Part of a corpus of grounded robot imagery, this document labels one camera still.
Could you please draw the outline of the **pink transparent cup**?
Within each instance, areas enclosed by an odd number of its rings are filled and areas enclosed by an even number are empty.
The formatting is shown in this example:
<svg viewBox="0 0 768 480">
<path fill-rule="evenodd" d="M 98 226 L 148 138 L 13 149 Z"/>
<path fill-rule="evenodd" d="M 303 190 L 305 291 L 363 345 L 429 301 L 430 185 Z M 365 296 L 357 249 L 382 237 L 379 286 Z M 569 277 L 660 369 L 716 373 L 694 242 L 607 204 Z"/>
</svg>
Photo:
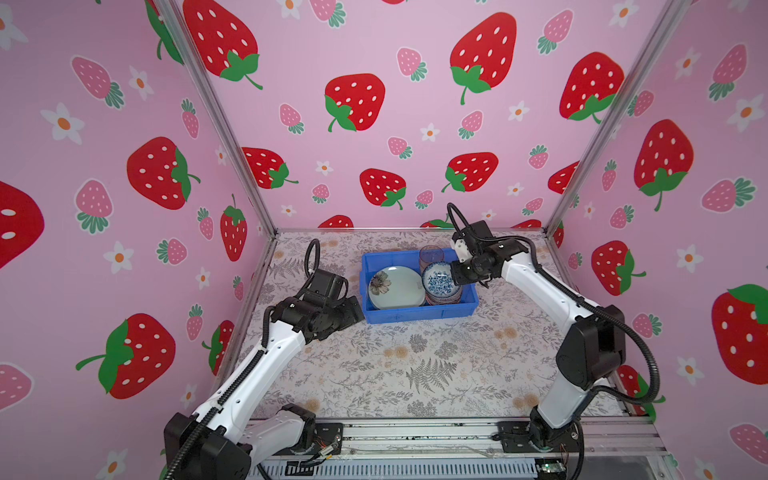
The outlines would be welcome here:
<svg viewBox="0 0 768 480">
<path fill-rule="evenodd" d="M 419 251 L 419 265 L 421 270 L 428 266 L 445 260 L 444 249 L 437 245 L 426 245 Z"/>
</svg>

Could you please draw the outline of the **dark striped bottom bowl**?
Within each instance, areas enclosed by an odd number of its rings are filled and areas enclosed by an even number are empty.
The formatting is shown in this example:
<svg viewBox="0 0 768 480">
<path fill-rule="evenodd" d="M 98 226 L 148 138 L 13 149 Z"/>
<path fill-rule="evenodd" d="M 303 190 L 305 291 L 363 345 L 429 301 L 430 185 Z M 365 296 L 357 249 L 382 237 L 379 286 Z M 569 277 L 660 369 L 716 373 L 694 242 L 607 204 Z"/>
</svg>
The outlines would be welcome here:
<svg viewBox="0 0 768 480">
<path fill-rule="evenodd" d="M 452 305 L 461 302 L 462 291 L 459 290 L 455 294 L 446 297 L 436 296 L 429 291 L 426 292 L 426 301 L 429 305 Z"/>
</svg>

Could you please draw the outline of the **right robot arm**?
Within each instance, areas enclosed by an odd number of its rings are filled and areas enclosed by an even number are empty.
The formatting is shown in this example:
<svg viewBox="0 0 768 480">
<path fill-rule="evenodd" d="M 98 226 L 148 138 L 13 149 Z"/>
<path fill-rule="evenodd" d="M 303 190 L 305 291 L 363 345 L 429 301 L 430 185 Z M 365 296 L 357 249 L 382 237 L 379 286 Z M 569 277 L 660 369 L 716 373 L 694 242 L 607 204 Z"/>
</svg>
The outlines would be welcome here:
<svg viewBox="0 0 768 480">
<path fill-rule="evenodd" d="M 532 247 L 501 243 L 472 253 L 457 243 L 453 250 L 458 257 L 451 263 L 456 284 L 502 279 L 533 300 L 564 334 L 554 384 L 532 409 L 527 428 L 532 447 L 548 451 L 577 427 L 595 396 L 615 392 L 604 378 L 626 357 L 623 314 L 613 306 L 594 305 L 562 284 L 541 266 Z"/>
</svg>

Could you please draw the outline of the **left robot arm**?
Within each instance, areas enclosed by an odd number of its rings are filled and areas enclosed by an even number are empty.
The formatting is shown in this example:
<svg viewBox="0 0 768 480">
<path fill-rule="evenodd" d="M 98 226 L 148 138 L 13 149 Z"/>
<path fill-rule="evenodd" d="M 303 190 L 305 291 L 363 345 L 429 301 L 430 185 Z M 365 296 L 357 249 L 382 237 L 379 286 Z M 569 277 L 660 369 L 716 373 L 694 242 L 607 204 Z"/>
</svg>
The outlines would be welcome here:
<svg viewBox="0 0 768 480">
<path fill-rule="evenodd" d="M 289 297 L 264 312 L 260 346 L 191 415 L 164 428 L 166 479 L 244 479 L 251 467 L 286 449 L 313 448 L 316 415 L 293 403 L 255 425 L 248 422 L 267 391 L 304 347 L 364 319 L 358 299 L 305 301 Z"/>
</svg>

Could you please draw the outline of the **green flower plate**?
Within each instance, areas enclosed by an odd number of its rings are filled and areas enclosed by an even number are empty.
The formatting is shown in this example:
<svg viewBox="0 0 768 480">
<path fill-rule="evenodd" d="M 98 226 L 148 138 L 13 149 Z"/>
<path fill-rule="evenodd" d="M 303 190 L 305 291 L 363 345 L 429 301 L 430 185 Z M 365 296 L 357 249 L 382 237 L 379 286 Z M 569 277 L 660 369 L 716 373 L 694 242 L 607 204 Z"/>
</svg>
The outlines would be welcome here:
<svg viewBox="0 0 768 480">
<path fill-rule="evenodd" d="M 368 298 L 379 310 L 420 307 L 426 300 L 421 275 L 406 266 L 379 270 L 369 281 Z"/>
</svg>

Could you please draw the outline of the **blue floral small bowl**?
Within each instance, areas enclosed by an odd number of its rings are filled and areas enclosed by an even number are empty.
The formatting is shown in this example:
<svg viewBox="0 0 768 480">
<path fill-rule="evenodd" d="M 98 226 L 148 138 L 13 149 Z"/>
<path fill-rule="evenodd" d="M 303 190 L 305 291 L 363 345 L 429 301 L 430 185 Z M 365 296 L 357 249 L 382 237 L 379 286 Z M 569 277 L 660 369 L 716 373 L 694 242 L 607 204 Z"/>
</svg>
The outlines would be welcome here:
<svg viewBox="0 0 768 480">
<path fill-rule="evenodd" d="M 422 272 L 422 284 L 425 291 L 446 297 L 455 294 L 462 287 L 458 285 L 452 276 L 451 265 L 447 262 L 434 263 Z"/>
</svg>

